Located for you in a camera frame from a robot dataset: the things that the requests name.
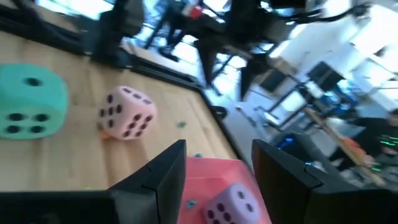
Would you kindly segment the red object on desk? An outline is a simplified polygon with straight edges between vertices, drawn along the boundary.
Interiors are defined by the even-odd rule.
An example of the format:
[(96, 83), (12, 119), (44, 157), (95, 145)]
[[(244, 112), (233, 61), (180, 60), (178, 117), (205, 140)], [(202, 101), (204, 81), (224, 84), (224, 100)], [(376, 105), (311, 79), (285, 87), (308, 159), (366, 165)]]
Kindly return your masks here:
[(195, 6), (188, 11), (187, 17), (191, 19), (198, 19), (203, 15), (203, 8), (200, 6)]

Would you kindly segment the pink foam die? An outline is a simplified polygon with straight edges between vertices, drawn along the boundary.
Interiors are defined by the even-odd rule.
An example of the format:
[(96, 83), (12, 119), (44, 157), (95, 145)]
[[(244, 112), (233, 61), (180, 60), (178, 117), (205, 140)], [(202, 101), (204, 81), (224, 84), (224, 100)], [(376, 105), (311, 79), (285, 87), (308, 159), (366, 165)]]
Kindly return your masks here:
[(149, 96), (129, 86), (116, 86), (105, 95), (99, 107), (98, 125), (112, 138), (141, 138), (157, 117), (157, 108)]

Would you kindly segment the black computer with blue lights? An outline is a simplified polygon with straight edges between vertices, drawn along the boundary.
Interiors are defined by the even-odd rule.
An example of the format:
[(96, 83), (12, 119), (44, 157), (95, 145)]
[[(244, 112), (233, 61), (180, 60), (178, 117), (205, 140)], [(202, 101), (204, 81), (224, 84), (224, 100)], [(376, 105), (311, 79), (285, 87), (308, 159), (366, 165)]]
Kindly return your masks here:
[(306, 134), (295, 132), (280, 133), (271, 141), (271, 144), (301, 161), (313, 161), (312, 157), (307, 152), (309, 143)]

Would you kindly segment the purple foam die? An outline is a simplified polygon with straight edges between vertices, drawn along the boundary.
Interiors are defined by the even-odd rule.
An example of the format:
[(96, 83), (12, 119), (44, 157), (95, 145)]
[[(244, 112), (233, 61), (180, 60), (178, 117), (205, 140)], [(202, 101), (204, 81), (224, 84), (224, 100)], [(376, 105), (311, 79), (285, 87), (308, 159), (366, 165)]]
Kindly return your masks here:
[(259, 224), (259, 205), (243, 184), (232, 184), (203, 209), (206, 224)]

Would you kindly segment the pink translucent plastic bin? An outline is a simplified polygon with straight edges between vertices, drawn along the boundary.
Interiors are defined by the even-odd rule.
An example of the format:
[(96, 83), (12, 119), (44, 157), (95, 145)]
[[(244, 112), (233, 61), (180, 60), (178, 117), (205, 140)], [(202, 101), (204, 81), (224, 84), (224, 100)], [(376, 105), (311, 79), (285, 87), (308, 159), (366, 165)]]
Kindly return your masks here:
[[(189, 157), (186, 179), (177, 224), (206, 224), (203, 209), (216, 195), (232, 184), (243, 184), (259, 205), (259, 224), (272, 224), (257, 182), (240, 160)], [(188, 200), (196, 200), (187, 209)]]

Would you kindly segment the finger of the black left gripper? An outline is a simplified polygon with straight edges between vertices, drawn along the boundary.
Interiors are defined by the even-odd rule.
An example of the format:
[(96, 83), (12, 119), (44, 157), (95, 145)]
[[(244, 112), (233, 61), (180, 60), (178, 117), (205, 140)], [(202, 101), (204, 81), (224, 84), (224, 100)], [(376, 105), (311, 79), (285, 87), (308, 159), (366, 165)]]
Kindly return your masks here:
[(240, 99), (243, 101), (251, 83), (261, 73), (261, 62), (255, 58), (248, 60), (245, 67), (241, 69)]
[(216, 55), (220, 50), (220, 43), (216, 39), (198, 39), (194, 42), (200, 56), (203, 74), (206, 85), (211, 85), (215, 76), (213, 68), (215, 66)]

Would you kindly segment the person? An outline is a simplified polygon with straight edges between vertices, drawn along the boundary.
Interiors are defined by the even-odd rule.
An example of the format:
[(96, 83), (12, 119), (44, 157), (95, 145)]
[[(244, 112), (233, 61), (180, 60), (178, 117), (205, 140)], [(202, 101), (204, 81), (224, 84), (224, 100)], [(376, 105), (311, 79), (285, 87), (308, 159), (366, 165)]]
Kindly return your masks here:
[(398, 154), (398, 108), (389, 112), (387, 118), (359, 117), (348, 120), (349, 124), (364, 127), (353, 138), (368, 155)]

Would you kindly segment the large green foam die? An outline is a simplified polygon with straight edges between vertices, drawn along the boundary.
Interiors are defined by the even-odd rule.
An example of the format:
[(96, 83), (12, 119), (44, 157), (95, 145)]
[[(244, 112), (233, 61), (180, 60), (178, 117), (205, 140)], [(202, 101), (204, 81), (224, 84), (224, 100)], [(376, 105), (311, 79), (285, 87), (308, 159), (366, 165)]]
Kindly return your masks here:
[(0, 65), (0, 137), (36, 139), (56, 133), (68, 111), (68, 88), (40, 65)]

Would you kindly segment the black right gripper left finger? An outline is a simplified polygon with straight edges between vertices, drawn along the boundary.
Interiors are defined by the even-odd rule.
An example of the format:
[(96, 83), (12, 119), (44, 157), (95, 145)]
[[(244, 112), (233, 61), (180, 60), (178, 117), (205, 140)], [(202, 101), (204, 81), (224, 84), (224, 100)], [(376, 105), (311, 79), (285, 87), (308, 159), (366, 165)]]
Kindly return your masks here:
[(177, 224), (186, 160), (180, 139), (106, 190), (0, 192), (0, 224)]

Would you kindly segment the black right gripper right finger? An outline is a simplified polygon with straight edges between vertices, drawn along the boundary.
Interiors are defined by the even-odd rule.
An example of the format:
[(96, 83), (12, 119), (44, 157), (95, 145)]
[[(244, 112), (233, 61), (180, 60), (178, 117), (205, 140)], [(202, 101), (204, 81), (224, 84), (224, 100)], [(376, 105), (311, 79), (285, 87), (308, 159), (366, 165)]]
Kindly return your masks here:
[(272, 224), (398, 224), (398, 192), (358, 188), (260, 139), (252, 163)]

